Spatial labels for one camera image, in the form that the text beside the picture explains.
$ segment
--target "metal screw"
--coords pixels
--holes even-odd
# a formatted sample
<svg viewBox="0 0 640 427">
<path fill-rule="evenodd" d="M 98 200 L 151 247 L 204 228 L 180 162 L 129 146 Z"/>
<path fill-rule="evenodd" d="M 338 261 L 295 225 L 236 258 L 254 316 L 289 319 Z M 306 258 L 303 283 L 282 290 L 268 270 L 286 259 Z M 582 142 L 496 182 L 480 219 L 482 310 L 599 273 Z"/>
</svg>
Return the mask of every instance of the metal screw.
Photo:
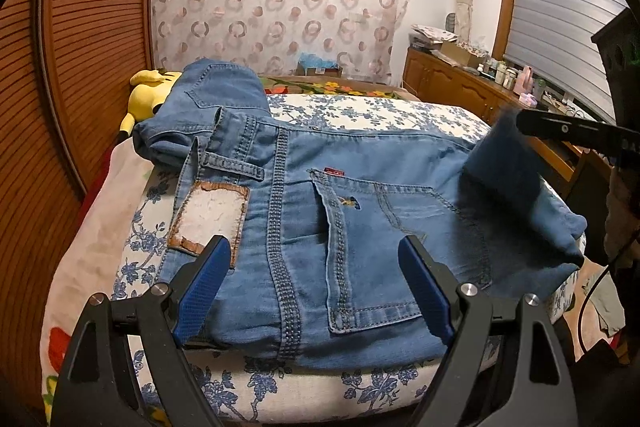
<svg viewBox="0 0 640 427">
<path fill-rule="evenodd" d="M 89 304 L 91 304 L 91 306 L 99 306 L 104 302 L 104 297 L 104 293 L 94 293 L 89 297 Z"/>
<path fill-rule="evenodd" d="M 470 282 L 465 282 L 462 286 L 460 286 L 460 291 L 462 291 L 462 293 L 467 297 L 478 295 L 478 288 L 476 288 Z"/>
<path fill-rule="evenodd" d="M 159 282 L 151 286 L 151 293 L 153 295 L 162 296 L 169 291 L 169 285 L 166 282 Z"/>
<path fill-rule="evenodd" d="M 540 299 L 538 298 L 537 295 L 535 295 L 535 293 L 527 293 L 524 296 L 524 301 L 529 305 L 529 306 L 538 306 L 540 304 Z"/>
</svg>

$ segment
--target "bed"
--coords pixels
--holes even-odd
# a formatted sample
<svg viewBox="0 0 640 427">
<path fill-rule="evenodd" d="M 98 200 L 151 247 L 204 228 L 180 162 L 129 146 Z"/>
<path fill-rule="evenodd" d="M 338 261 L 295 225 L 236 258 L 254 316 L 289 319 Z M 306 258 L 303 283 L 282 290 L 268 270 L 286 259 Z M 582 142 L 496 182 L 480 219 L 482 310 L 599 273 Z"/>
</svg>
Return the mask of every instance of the bed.
<svg viewBox="0 0 640 427">
<path fill-rule="evenodd" d="M 408 100 L 272 94 L 269 104 L 274 118 L 301 126 L 439 130 L 473 142 L 489 129 L 462 108 Z M 139 158 L 131 140 L 113 151 L 104 185 L 49 291 L 40 341 L 47 413 L 66 343 L 88 297 L 100 291 L 123 299 L 144 293 L 154 283 L 166 247 L 176 182 L 177 174 L 154 169 Z M 582 237 L 581 251 L 585 245 Z M 552 321 L 569 307 L 576 281 L 574 273 L 547 300 Z M 487 345 L 485 367 L 495 360 L 497 342 L 490 339 Z M 140 339 L 133 338 L 130 347 L 143 397 L 152 415 L 162 421 Z M 233 423 L 304 423 L 391 411 L 420 400 L 438 367 L 438 360 L 421 360 L 403 367 L 311 373 L 233 351 L 190 353 L 188 360 L 213 409 Z"/>
</svg>

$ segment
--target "stuffed animal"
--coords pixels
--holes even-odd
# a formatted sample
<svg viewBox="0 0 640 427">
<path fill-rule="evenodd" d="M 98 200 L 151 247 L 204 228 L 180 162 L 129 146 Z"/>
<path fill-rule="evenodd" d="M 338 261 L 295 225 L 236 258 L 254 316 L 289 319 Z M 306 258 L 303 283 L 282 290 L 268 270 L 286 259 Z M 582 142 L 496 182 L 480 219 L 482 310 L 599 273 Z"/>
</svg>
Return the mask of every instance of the stuffed animal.
<svg viewBox="0 0 640 427">
<path fill-rule="evenodd" d="M 127 116 L 120 124 L 118 143 L 131 136 L 135 124 L 158 112 L 181 74 L 166 70 L 143 70 L 131 77 L 129 83 L 134 89 L 129 97 Z"/>
</svg>

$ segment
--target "floral bedsheet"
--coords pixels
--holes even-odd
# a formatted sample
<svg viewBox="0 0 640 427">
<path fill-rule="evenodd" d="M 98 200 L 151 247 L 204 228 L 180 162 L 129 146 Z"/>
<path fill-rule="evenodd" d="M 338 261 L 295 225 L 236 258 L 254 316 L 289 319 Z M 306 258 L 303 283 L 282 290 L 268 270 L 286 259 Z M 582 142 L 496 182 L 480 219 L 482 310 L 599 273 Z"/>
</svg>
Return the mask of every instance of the floral bedsheet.
<svg viewBox="0 0 640 427">
<path fill-rule="evenodd" d="M 277 94 L 270 95 L 269 102 L 274 118 L 315 128 L 439 130 L 470 141 L 481 139 L 489 129 L 462 108 L 404 100 Z M 175 173 L 159 169 L 154 169 L 148 179 L 130 221 L 120 267 L 115 280 L 113 276 L 111 279 L 111 299 L 140 295 L 154 283 L 166 249 L 176 184 Z M 585 245 L 582 238 L 582 251 Z M 547 301 L 553 321 L 568 308 L 576 280 L 577 273 Z M 95 288 L 84 297 L 82 305 L 94 291 Z M 485 367 L 495 360 L 497 344 L 498 339 L 490 339 Z M 131 337 L 130 347 L 143 397 L 153 417 L 165 422 L 140 339 Z M 402 367 L 332 374 L 313 373 L 277 360 L 253 359 L 237 351 L 189 352 L 187 356 L 196 381 L 216 414 L 235 424 L 327 421 L 404 407 L 420 400 L 438 367 L 438 360 L 421 360 Z M 44 382 L 47 392 L 50 381 Z"/>
</svg>

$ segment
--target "gray cloth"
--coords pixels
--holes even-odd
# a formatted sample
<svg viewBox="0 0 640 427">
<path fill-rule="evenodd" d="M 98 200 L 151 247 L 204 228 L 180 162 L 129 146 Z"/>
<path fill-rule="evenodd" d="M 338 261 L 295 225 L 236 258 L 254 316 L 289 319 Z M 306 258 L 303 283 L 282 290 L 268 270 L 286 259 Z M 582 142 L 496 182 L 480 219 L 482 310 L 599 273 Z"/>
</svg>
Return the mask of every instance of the gray cloth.
<svg viewBox="0 0 640 427">
<path fill-rule="evenodd" d="M 582 286 L 585 295 L 589 293 L 603 270 L 604 268 L 592 275 L 586 285 Z M 625 311 L 618 298 L 618 291 L 613 283 L 611 274 L 607 273 L 603 277 L 593 295 L 591 295 L 590 300 L 598 312 L 600 330 L 607 333 L 608 337 L 612 337 L 625 327 Z"/>
</svg>

